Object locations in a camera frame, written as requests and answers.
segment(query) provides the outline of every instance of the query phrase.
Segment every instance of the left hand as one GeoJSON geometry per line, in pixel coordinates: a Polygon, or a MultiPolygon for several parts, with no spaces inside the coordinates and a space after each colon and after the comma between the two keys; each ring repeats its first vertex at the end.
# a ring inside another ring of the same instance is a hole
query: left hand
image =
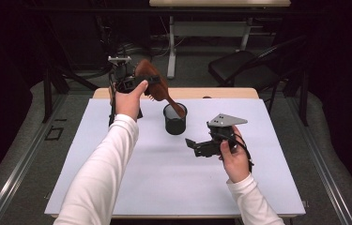
{"type": "Polygon", "coordinates": [[[140,97],[148,87],[148,81],[142,81],[135,89],[128,93],[116,92],[116,114],[125,114],[137,121],[140,110],[140,97]]]}

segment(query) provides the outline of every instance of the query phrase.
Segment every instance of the white tabletop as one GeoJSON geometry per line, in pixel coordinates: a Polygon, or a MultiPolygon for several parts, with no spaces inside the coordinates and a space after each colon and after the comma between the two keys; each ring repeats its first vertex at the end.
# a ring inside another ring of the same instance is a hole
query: white tabletop
{"type": "MultiPolygon", "coordinates": [[[[177,136],[164,129],[165,101],[141,100],[139,141],[126,169],[114,218],[239,217],[217,157],[196,157],[185,138],[209,141],[206,122],[219,113],[248,120],[237,126],[252,155],[253,176],[274,210],[284,217],[305,214],[293,177],[261,99],[181,99],[187,129],[177,136]]],[[[108,99],[90,99],[69,149],[45,214],[57,215],[74,175],[105,136],[108,99]]]]}
{"type": "Polygon", "coordinates": [[[288,7],[289,0],[150,0],[152,7],[288,7]]]}

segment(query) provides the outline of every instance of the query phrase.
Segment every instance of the black cup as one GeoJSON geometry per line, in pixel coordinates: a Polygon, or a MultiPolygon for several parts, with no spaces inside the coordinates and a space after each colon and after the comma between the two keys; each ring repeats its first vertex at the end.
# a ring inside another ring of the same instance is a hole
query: black cup
{"type": "Polygon", "coordinates": [[[187,123],[187,107],[181,103],[177,103],[185,112],[184,117],[180,118],[173,107],[168,104],[163,109],[164,122],[166,130],[169,134],[178,135],[185,131],[187,123]]]}

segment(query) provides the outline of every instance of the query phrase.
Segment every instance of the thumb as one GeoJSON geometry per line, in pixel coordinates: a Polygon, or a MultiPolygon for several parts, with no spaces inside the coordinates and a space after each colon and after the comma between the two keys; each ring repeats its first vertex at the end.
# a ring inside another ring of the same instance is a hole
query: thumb
{"type": "Polygon", "coordinates": [[[220,144],[220,150],[222,151],[222,159],[224,161],[229,160],[232,157],[231,150],[229,149],[228,141],[223,140],[220,144]]]}
{"type": "Polygon", "coordinates": [[[139,98],[144,93],[144,91],[147,89],[147,87],[148,87],[148,81],[143,80],[140,82],[140,84],[138,84],[137,87],[134,88],[134,90],[131,92],[131,94],[133,94],[139,98]]]}

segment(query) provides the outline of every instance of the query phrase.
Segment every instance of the person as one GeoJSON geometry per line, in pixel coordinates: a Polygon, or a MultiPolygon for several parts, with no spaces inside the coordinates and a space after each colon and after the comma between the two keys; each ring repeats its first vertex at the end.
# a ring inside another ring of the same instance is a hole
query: person
{"type": "MultiPolygon", "coordinates": [[[[140,96],[147,87],[147,81],[143,81],[129,94],[115,94],[115,120],[106,137],[75,175],[54,224],[110,224],[120,182],[138,140],[136,122],[140,96]]],[[[233,129],[240,136],[235,126],[233,129]]],[[[242,148],[237,146],[237,151],[231,154],[228,142],[222,142],[221,151],[221,160],[229,176],[226,184],[237,202],[243,222],[283,224],[260,193],[242,148]]]]}
{"type": "MultiPolygon", "coordinates": [[[[244,143],[237,127],[232,126],[232,129],[237,141],[244,143]]],[[[223,166],[229,176],[226,184],[237,202],[243,223],[245,225],[284,224],[261,194],[257,182],[249,172],[248,157],[242,147],[237,144],[236,151],[231,153],[228,141],[222,141],[220,150],[222,152],[220,160],[223,161],[223,166]]]]}

